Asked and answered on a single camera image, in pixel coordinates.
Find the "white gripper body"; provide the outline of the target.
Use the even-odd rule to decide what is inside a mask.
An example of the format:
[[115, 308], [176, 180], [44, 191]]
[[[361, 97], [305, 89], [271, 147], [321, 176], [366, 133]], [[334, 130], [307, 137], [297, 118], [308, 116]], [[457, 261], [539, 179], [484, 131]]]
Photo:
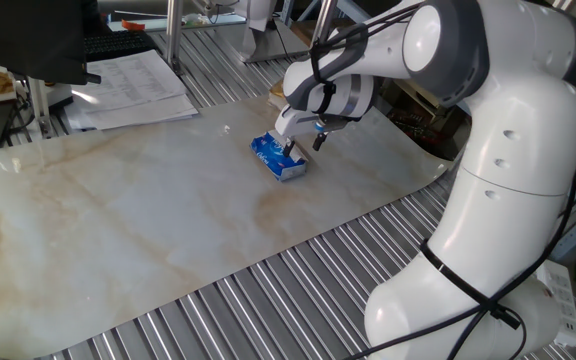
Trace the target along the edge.
[[286, 105], [275, 122], [275, 130], [285, 138], [315, 133], [315, 124], [319, 115], [310, 111], [301, 111]]

